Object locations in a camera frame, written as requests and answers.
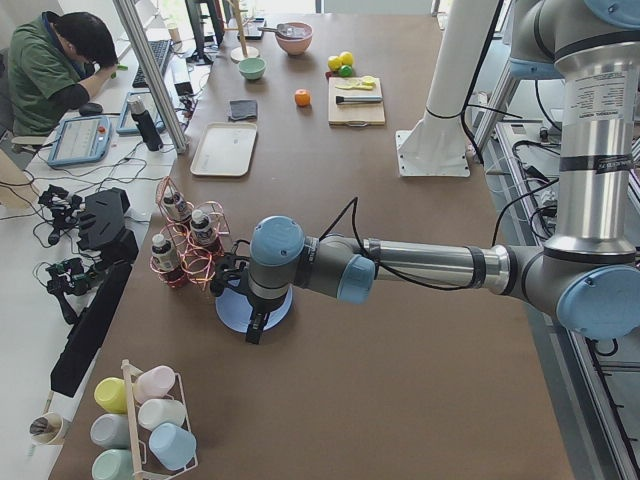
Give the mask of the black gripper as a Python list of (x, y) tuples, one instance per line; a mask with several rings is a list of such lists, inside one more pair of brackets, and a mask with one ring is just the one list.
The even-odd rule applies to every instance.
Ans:
[(249, 325), (245, 333), (245, 341), (250, 344), (258, 345), (261, 341), (262, 333), (267, 324), (270, 313), (274, 310), (274, 300), (265, 299), (253, 292), (249, 292), (246, 298), (252, 308), (252, 311)]

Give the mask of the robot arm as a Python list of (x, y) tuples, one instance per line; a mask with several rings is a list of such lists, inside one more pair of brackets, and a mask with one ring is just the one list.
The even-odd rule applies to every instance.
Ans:
[(299, 286), (361, 303), (379, 270), (439, 290), (486, 288), (523, 300), (592, 340), (639, 324), (636, 250), (624, 234), (639, 81), (635, 1), (519, 1), (510, 64), (522, 78), (565, 81), (554, 234), (539, 247), (488, 249), (305, 235), (285, 216), (255, 228), (241, 287), (258, 343)]

